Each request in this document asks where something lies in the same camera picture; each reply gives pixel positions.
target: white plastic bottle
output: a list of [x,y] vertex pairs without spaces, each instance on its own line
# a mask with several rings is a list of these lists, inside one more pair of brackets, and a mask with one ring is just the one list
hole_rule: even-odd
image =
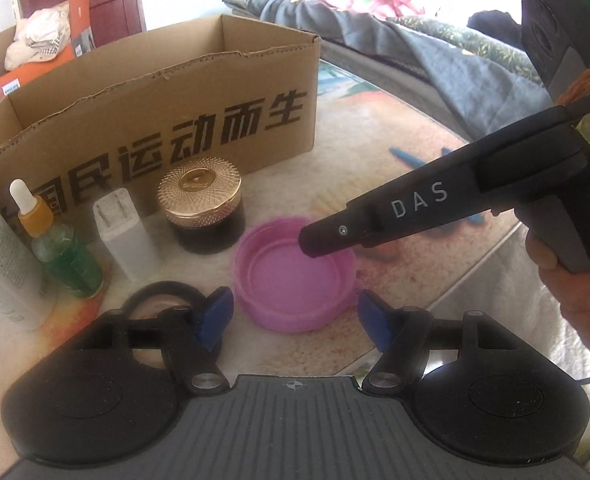
[[26,330],[51,315],[56,288],[0,214],[0,312]]

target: jar with gold lid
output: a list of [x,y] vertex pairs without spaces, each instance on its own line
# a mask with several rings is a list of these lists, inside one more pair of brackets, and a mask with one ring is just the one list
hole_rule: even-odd
[[157,188],[179,244],[189,252],[219,253],[246,227],[239,171],[228,160],[207,156],[170,170]]

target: gray ribbed plate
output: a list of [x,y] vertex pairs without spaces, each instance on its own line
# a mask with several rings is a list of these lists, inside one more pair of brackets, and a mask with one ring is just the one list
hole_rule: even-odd
[[192,400],[154,446],[123,462],[63,470],[21,460],[5,480],[588,480],[569,458],[531,467],[467,462],[433,444],[394,399],[348,377],[240,376]]

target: human hand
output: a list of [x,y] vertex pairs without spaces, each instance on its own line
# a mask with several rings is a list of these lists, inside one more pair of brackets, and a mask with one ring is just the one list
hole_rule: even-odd
[[541,281],[559,301],[562,316],[590,350],[590,274],[568,272],[531,231],[526,235],[526,252],[539,267]]

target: gold jar lid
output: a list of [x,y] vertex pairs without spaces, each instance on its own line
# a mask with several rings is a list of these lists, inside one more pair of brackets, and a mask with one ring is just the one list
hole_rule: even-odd
[[168,219],[181,227],[216,224],[242,200],[242,179],[228,160],[206,156],[189,160],[166,173],[157,200]]

